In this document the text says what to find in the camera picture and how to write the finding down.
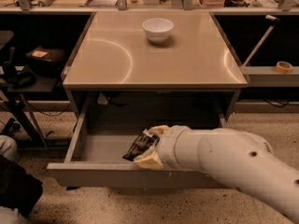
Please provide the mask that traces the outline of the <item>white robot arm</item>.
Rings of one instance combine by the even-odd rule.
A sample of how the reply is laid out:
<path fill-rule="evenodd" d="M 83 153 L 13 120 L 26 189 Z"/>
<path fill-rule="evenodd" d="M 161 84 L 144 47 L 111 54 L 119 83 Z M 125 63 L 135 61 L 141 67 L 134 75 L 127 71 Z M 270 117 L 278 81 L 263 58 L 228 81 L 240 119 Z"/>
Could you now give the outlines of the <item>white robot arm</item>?
<path fill-rule="evenodd" d="M 164 126 L 144 131 L 135 145 L 134 162 L 141 168 L 209 175 L 299 223 L 299 171 L 276 158 L 269 143 L 257 134 Z"/>

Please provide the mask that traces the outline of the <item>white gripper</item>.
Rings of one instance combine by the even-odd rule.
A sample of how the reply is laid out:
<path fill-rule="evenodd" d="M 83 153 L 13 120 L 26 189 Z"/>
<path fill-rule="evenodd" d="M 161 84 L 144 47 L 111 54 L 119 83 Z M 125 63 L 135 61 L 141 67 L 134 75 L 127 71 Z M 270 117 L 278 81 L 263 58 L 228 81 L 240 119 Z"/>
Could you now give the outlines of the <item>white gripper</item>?
<path fill-rule="evenodd" d="M 200 171 L 197 148 L 203 137 L 202 130 L 187 126 L 153 126 L 149 134 L 161 137 L 158 145 L 150 147 L 134 158 L 140 168 L 150 170 Z"/>

